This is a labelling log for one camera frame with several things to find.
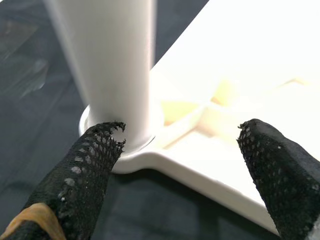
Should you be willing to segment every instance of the dark fabric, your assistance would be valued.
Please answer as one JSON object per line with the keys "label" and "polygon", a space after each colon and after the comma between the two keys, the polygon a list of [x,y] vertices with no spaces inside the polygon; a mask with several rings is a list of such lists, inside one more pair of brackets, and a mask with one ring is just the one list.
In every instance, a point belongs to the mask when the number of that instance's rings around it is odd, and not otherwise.
{"label": "dark fabric", "polygon": [[305,239],[320,214],[320,162],[266,122],[240,127],[239,147],[282,239]]}
{"label": "dark fabric", "polygon": [[[23,209],[44,203],[54,212],[67,240],[90,239],[107,190],[111,170],[123,153],[124,142],[116,142],[118,122],[101,123],[88,129],[67,155],[36,186]],[[50,240],[44,230],[23,222],[8,240]]]}
{"label": "dark fabric", "polygon": [[[158,60],[207,0],[159,0]],[[0,15],[38,26],[16,51],[48,61],[44,86],[0,99],[0,232],[78,139],[84,110],[39,0],[4,0]],[[277,240],[272,233],[153,170],[113,175],[93,240]]]}

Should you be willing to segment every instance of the white plastic part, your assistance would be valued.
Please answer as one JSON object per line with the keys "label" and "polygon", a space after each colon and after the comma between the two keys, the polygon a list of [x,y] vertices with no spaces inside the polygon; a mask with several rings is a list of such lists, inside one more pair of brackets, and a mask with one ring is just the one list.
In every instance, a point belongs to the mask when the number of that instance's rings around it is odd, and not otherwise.
{"label": "white plastic part", "polygon": [[155,137],[159,116],[152,111],[160,107],[152,101],[149,76],[155,0],[45,3],[82,99],[90,105],[87,126],[125,122],[125,133],[116,139],[126,139],[128,154],[143,148]]}
{"label": "white plastic part", "polygon": [[[312,0],[210,0],[151,70],[171,124],[113,171],[159,170],[277,234],[237,146],[237,127],[260,118],[320,157],[318,9]],[[296,78],[303,81],[288,82]],[[210,102],[223,79],[239,94],[228,107]],[[88,118],[89,108],[80,134]]]}

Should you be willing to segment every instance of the dark gray table surface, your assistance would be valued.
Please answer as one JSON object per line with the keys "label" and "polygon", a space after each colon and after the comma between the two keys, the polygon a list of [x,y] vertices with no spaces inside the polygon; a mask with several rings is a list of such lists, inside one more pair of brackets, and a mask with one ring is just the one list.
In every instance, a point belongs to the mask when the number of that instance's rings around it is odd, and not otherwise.
{"label": "dark gray table surface", "polygon": [[[207,1],[158,0],[156,61]],[[8,20],[38,27],[11,56],[45,59],[48,72],[41,89],[19,99],[0,96],[0,233],[78,138],[84,110],[42,2],[4,0],[0,26]],[[10,74],[0,79],[10,80]],[[279,238],[159,172],[141,170],[111,177],[92,239]]]}

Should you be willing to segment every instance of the white vertical tube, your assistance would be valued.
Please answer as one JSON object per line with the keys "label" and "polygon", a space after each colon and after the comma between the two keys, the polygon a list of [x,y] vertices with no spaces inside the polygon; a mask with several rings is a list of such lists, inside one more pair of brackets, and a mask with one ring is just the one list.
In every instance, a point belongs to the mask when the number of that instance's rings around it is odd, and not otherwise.
{"label": "white vertical tube", "polygon": [[45,0],[76,84],[90,105],[88,125],[126,123],[126,152],[152,137],[149,72],[155,0]]}

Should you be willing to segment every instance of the rubber band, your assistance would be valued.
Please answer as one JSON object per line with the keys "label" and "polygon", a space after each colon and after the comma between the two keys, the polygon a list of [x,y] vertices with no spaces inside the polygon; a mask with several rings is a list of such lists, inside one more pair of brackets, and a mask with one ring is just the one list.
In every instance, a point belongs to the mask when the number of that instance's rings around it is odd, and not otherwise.
{"label": "rubber band", "polygon": [[40,226],[52,240],[67,240],[55,213],[45,203],[35,203],[22,210],[7,226],[0,236],[4,240],[11,235],[23,221],[32,221]]}

